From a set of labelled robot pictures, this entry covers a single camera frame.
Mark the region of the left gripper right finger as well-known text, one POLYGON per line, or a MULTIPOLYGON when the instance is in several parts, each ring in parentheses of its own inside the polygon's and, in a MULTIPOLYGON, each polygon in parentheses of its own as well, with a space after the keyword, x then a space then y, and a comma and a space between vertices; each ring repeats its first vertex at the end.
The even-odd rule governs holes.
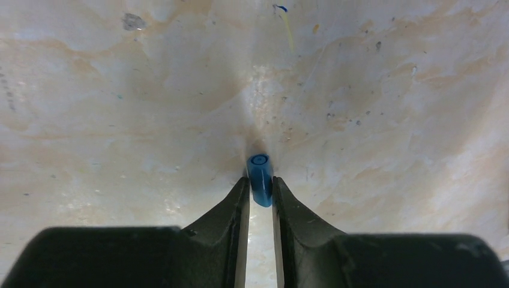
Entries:
POLYGON ((336 239, 326 222, 273 177, 273 229, 278 287, 345 287, 336 239))

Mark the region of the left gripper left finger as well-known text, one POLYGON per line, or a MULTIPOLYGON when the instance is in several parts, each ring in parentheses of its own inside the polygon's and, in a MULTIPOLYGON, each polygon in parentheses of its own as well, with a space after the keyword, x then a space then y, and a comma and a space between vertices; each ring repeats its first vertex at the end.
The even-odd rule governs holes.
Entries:
POLYGON ((227 196, 185 227, 182 287, 244 287, 250 185, 241 177, 227 196))

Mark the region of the small blue pen cap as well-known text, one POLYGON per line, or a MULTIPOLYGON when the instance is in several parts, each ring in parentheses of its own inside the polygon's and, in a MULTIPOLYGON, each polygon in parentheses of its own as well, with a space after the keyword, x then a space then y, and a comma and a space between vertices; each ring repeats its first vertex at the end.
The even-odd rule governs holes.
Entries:
POLYGON ((270 207, 273 202, 273 167, 267 154, 252 155, 247 160, 247 177, 250 180, 253 200, 262 207, 270 207))

